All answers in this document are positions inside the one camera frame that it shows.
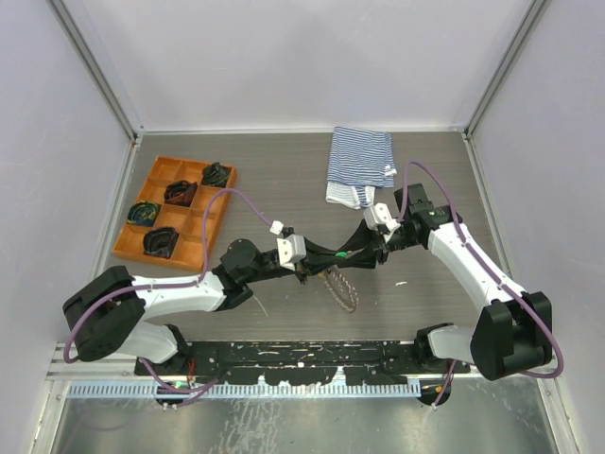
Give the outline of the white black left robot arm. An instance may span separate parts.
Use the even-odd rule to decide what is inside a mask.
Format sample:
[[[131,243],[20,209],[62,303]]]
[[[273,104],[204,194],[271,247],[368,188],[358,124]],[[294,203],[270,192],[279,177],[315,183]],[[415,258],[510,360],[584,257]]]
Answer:
[[[169,375],[183,372],[189,352],[175,327],[151,319],[182,312],[233,310],[252,297],[250,285],[288,275],[300,281],[344,260],[344,252],[320,247],[303,236],[280,238],[261,252],[237,239],[220,263],[201,276],[146,278],[112,267],[63,306],[71,330],[68,344],[83,362],[122,353],[156,363]]]

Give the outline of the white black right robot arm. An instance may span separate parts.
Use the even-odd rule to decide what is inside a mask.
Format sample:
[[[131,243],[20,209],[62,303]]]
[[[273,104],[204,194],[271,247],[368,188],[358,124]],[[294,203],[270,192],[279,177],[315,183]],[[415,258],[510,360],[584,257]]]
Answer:
[[[481,250],[460,215],[435,205],[424,187],[394,193],[403,209],[395,220],[384,203],[365,209],[355,232],[338,249],[307,242],[311,273],[331,266],[373,269],[389,254],[422,246],[454,274],[478,311],[472,328],[439,323],[418,330],[414,358],[420,369],[437,372],[448,359],[474,365],[488,380],[525,374],[553,357],[552,306],[541,292],[528,293]]]

